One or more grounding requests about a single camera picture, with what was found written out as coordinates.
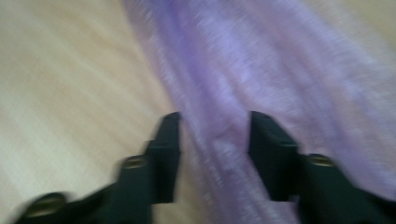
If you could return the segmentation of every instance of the metal screw head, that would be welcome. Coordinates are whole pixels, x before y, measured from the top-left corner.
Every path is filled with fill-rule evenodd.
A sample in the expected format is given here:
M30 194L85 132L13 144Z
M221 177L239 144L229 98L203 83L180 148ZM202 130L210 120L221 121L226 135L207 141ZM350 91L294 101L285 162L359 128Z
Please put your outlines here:
M309 156L308 161L317 166L334 166L334 163L329 158L324 156Z
M43 217L58 212L64 207L66 201L63 196L54 195L50 197L44 197L36 203L32 204L31 207L26 211L27 217Z
M131 158L124 163L123 168L134 169L134 168L142 167L144 165L146 165L146 161L144 159Z

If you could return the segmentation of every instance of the shiny fabric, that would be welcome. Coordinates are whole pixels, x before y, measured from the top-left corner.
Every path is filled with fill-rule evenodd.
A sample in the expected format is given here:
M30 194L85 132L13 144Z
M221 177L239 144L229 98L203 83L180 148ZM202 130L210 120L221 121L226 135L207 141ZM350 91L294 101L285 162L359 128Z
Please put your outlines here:
M268 200L247 156L250 110L301 153L334 158L396 200L396 76L297 0L125 0L196 148L185 148L208 222L298 223Z

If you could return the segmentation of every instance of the wood grain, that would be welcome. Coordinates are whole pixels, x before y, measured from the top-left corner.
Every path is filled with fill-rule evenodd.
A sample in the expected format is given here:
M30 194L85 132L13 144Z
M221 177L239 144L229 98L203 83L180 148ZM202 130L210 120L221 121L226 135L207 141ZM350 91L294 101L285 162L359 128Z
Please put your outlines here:
M0 223L37 195L113 180L173 108L119 1L0 2ZM202 223L183 163L156 223Z

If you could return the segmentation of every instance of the purple fabric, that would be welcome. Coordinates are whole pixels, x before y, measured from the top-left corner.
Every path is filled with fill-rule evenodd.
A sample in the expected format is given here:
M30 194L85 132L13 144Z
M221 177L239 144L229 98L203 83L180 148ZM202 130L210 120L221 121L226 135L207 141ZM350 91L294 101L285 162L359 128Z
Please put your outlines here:
M247 156L249 110L302 153L334 158L359 187L396 200L396 76L297 0L125 0L183 115L208 221L297 223L268 200Z

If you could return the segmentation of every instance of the light wood tabletop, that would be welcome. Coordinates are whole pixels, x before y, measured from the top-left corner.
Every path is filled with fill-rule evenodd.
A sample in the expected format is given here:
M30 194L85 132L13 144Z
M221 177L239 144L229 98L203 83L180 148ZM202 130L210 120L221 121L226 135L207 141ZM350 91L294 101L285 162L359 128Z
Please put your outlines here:
M375 51L332 1L305 2ZM395 1L338 2L396 49ZM110 183L175 111L121 1L2 0L0 52L0 223L38 195L78 199ZM197 192L182 161L177 201L154 206L156 223L204 223Z

